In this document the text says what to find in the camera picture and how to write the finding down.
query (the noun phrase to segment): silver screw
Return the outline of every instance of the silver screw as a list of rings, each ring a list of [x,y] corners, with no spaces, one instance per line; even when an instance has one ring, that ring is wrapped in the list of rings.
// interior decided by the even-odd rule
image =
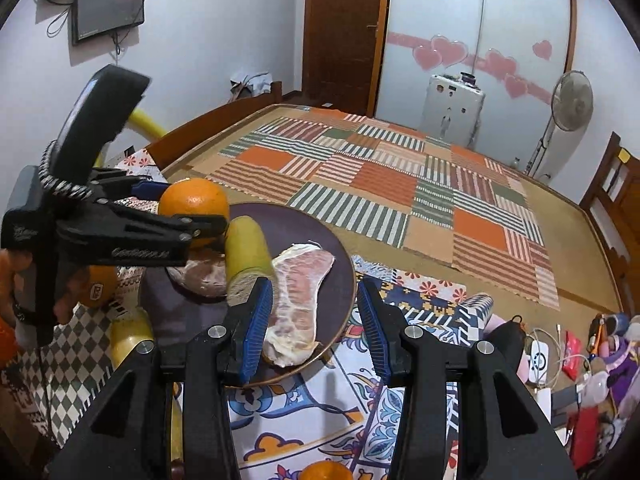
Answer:
[[[213,339],[219,339],[225,336],[226,328],[223,327],[222,325],[214,325],[211,328],[209,328],[209,330],[207,330],[207,334],[209,335],[209,337],[212,337]]]
[[[488,341],[479,341],[478,342],[478,351],[481,354],[489,355],[494,353],[494,345],[489,343]]]
[[[404,329],[404,335],[410,337],[411,339],[418,339],[422,337],[424,330],[422,330],[419,326],[409,325]]]
[[[149,339],[145,339],[144,341],[140,341],[136,345],[136,352],[138,352],[139,354],[148,354],[153,349],[154,349],[154,342],[149,340]]]

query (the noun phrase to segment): floral tablecloth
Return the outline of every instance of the floral tablecloth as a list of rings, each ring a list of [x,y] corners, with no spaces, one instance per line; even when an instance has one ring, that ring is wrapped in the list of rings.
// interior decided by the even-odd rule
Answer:
[[[162,176],[144,150],[119,165],[130,173]],[[127,205],[154,210],[156,204],[136,199]],[[464,285],[420,276],[353,256],[357,278],[373,278],[389,304],[402,309],[410,323],[420,324],[440,340],[470,346],[482,337],[493,301],[485,294],[466,298]],[[116,300],[102,310],[79,305],[66,326],[57,327],[54,342],[43,349],[45,378],[51,401],[54,435],[63,445],[112,370],[108,327],[133,303],[141,269],[121,269]],[[2,382],[22,403],[27,393],[45,412],[42,376],[34,352],[4,371]],[[18,378],[24,381],[20,386]],[[402,388],[380,385],[367,349],[357,306],[338,341],[322,360],[277,384],[229,393],[229,413],[239,467],[244,479],[297,480],[301,469],[319,460],[342,462],[360,480],[386,476],[402,409]],[[182,402],[182,393],[178,393]],[[457,464],[458,400],[455,383],[447,385],[447,450],[445,478]],[[43,420],[34,416],[43,429]]]

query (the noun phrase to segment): sliding wardrobe door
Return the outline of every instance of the sliding wardrobe door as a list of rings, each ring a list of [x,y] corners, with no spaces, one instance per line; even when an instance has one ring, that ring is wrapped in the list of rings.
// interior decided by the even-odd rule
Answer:
[[[433,74],[471,70],[482,0],[390,0],[375,116],[418,128]]]
[[[564,72],[570,0],[484,0],[477,85],[486,93],[476,151],[524,170]]]

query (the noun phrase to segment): wooden headboard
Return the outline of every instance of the wooden headboard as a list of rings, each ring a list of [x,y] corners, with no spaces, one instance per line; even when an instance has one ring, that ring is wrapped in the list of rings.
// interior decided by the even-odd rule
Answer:
[[[281,102],[282,82],[274,81],[271,83],[271,93],[238,99],[215,108],[182,126],[178,126],[162,139],[152,142],[146,149],[149,155],[154,158],[158,168],[164,170],[174,160],[204,140],[210,139],[262,108]]]
[[[640,314],[640,161],[616,132],[580,207],[602,242],[624,312]]]

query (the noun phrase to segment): yellow tag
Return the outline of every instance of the yellow tag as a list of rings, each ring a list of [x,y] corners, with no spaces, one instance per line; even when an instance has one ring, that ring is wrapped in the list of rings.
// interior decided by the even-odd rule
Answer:
[[[626,164],[629,162],[629,159],[631,158],[631,154],[624,148],[620,148],[620,153],[618,153],[618,158],[622,161],[622,164]]]

